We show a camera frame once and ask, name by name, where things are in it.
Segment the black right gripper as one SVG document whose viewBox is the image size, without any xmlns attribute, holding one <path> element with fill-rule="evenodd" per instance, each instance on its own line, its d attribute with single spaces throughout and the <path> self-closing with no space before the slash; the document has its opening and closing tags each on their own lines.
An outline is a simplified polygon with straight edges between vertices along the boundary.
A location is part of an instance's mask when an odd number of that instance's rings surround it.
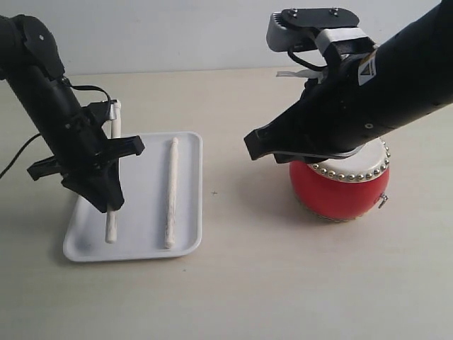
<svg viewBox="0 0 453 340">
<path fill-rule="evenodd" d="M 272 154 L 278 163 L 308 163 L 352 152 L 382 136 L 377 92 L 381 79 L 351 67 L 325 79 L 319 72 L 278 71 L 277 78 L 304 80 L 296 103 L 244 138 L 252 161 Z"/>
</svg>

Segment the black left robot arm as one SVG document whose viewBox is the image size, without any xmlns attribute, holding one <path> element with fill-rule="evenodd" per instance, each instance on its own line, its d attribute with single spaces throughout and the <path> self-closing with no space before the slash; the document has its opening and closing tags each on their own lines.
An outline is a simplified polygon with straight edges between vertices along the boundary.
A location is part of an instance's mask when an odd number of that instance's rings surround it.
<svg viewBox="0 0 453 340">
<path fill-rule="evenodd" d="M 6 80 L 47 143 L 52 156 L 28 168 L 33 180 L 60 174 L 62 185 L 101 211 L 124 203 L 119 160 L 144 151 L 140 137 L 109 138 L 103 124 L 113 101 L 83 106 L 74 94 L 99 87 L 73 85 L 56 40 L 34 16 L 1 17 L 1 78 Z"/>
</svg>

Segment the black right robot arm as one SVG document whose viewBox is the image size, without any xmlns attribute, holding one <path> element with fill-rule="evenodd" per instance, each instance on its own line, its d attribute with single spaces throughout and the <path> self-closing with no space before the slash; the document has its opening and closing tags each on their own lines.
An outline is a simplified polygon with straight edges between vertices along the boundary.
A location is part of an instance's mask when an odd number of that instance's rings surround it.
<svg viewBox="0 0 453 340">
<path fill-rule="evenodd" d="M 301 65 L 298 101 L 244 142 L 252 159 L 345 159 L 452 103 L 452 2 L 441 1 L 382 44 L 345 8 L 272 13 L 268 47 Z"/>
</svg>

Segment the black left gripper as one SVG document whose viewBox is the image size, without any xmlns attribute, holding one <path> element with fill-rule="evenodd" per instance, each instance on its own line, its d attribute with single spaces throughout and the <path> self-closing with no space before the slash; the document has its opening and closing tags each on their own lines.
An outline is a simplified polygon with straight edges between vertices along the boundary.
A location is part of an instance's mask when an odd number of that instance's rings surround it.
<svg viewBox="0 0 453 340">
<path fill-rule="evenodd" d="M 103 124 L 110 106 L 65 106 L 59 109 L 58 151 L 27 168 L 32 180 L 61 172 L 62 184 L 85 198 L 119 198 L 119 158 L 139 156 L 139 135 L 109 139 Z"/>
</svg>

